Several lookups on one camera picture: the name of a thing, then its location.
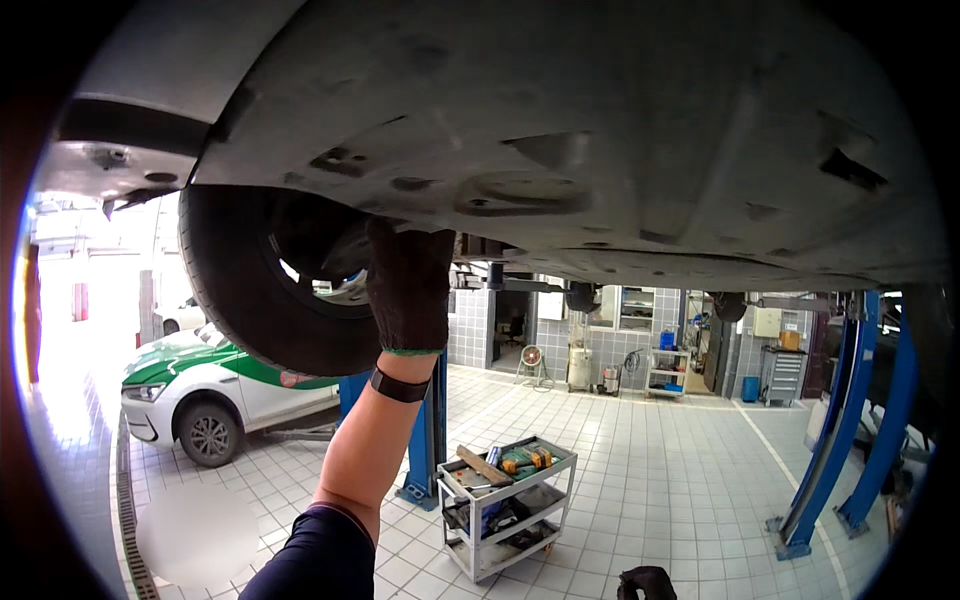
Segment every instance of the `hand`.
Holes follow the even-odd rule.
[[[397,233],[379,217],[367,223],[372,250],[367,292],[384,350],[399,356],[444,351],[455,235],[450,229]]]

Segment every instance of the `green and white car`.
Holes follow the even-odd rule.
[[[336,378],[268,367],[214,324],[178,331],[137,349],[124,369],[121,404],[139,440],[173,447],[198,465],[230,462],[243,434],[339,404]]]

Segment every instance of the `blue lift post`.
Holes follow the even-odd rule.
[[[810,554],[817,517],[827,505],[860,423],[874,369],[879,294],[864,293],[858,312],[859,320],[848,315],[844,321],[830,405],[804,480],[786,515],[767,519],[767,531],[774,537],[780,561]]]
[[[880,493],[883,481],[903,445],[910,408],[913,406],[913,395],[917,391],[918,372],[917,354],[913,349],[904,310],[900,317],[900,338],[897,341],[897,358],[894,362],[894,376],[890,382],[890,395],[887,397],[883,421],[876,433],[870,459],[853,493],[840,508],[834,509],[851,540],[870,531],[866,520],[867,513],[874,505],[874,499]]]
[[[369,379],[369,371],[340,378],[340,419],[337,420],[337,426],[356,403]],[[446,351],[433,368],[430,386],[410,434],[407,455],[410,471],[396,495],[425,511],[431,511],[440,502],[437,481],[433,476],[439,461],[446,457]]]

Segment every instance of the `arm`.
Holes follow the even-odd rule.
[[[403,231],[373,219],[367,291],[384,351],[377,367],[405,383],[430,378],[447,338],[447,272],[454,232]],[[380,502],[410,441],[421,401],[399,402],[364,388],[330,442],[314,501],[350,510],[376,543]]]
[[[376,365],[393,379],[422,383],[430,378],[436,362],[436,354],[383,352]],[[421,404],[397,402],[375,392],[368,383],[326,451],[314,502],[322,500],[349,509],[367,528],[373,543],[380,532],[380,501],[400,468]]]

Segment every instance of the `headlight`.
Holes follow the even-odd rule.
[[[123,387],[122,394],[131,400],[145,400],[147,402],[153,402],[165,387],[167,387],[167,384],[165,383],[125,385]]]

